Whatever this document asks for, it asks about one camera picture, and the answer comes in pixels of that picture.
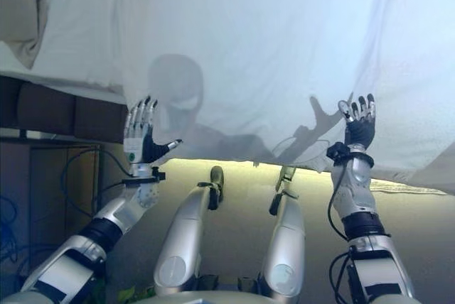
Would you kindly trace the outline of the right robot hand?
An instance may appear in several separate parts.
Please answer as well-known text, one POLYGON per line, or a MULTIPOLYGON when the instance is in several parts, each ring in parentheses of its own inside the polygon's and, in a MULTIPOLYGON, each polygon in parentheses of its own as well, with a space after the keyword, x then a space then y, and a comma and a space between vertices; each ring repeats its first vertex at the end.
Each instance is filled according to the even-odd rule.
POLYGON ((341 100, 338 110, 346 122, 344 144, 358 144, 365 150, 373 142, 375 136, 376 106, 372 94, 360 96, 357 102, 341 100))

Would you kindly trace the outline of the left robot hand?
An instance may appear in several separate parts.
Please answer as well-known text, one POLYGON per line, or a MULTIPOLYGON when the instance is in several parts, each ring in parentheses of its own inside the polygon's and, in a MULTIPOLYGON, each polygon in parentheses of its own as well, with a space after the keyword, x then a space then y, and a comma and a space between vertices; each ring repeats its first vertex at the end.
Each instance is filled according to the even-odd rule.
POLYGON ((157 104, 158 100, 148 95, 134 105, 127 114, 123 149, 129 162, 129 174, 132 177, 148 175, 152 163, 183 143, 181 139, 175 139, 166 144, 158 144, 154 141, 154 112, 157 104))

